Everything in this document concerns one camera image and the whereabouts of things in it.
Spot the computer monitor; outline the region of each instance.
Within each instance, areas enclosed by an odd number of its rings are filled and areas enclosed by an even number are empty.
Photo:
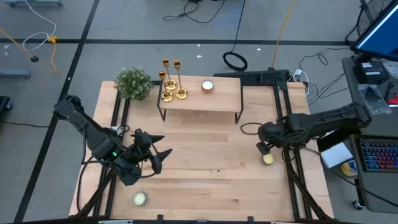
[[[398,62],[398,0],[393,0],[355,42],[352,51]]]

